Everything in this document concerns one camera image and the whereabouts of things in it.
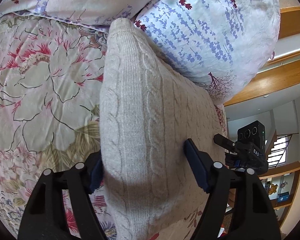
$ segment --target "ceiling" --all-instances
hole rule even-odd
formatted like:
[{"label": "ceiling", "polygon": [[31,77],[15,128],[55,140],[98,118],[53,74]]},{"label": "ceiling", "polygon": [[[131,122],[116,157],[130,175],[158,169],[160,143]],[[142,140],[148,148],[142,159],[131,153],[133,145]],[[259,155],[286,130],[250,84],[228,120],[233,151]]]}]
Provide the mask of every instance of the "ceiling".
[{"label": "ceiling", "polygon": [[226,106],[226,117],[233,121],[248,116],[268,112],[300,97],[300,84],[263,96],[250,99],[231,106]]}]

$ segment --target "bed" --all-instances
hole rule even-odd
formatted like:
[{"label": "bed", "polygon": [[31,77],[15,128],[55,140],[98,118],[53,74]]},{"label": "bed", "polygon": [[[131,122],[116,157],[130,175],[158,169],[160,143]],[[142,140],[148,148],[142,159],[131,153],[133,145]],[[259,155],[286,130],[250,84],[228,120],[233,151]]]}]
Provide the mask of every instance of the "bed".
[{"label": "bed", "polygon": [[[100,149],[99,93],[107,51],[103,24],[109,19],[85,24],[82,15],[56,17],[46,11],[45,0],[35,1],[34,11],[6,8],[0,14],[0,220],[14,237],[43,170],[67,170]],[[224,107],[214,110],[226,136]],[[67,191],[63,199],[69,229],[79,236]],[[103,184],[90,200],[106,236],[115,240]],[[184,214],[151,240],[189,239],[203,208]]]}]

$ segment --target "knitted garment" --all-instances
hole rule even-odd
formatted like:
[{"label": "knitted garment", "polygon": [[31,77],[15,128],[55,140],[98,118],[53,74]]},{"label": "knitted garment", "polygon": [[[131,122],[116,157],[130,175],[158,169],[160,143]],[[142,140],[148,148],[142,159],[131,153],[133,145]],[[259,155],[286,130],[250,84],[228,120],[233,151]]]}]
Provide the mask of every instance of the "knitted garment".
[{"label": "knitted garment", "polygon": [[117,240],[147,240],[207,201],[183,152],[187,138],[224,163],[208,93],[160,61],[127,19],[110,27],[100,132]]}]

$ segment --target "window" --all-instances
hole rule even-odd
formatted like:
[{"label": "window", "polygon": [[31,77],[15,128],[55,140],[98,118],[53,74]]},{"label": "window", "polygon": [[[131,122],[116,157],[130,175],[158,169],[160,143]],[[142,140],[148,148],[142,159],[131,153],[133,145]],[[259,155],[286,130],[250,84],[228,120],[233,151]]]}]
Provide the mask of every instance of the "window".
[{"label": "window", "polygon": [[285,163],[287,160],[287,135],[281,136],[274,143],[271,154],[268,156],[269,167]]}]

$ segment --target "black camera device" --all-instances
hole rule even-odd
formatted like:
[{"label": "black camera device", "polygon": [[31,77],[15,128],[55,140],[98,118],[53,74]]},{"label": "black camera device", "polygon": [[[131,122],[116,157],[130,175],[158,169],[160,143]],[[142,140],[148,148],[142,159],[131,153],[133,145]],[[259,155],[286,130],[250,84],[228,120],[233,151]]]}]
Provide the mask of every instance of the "black camera device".
[{"label": "black camera device", "polygon": [[252,122],[238,130],[238,140],[233,142],[221,134],[216,134],[214,142],[229,152],[226,165],[230,169],[252,168],[258,175],[268,171],[266,160],[265,127],[259,121]]}]

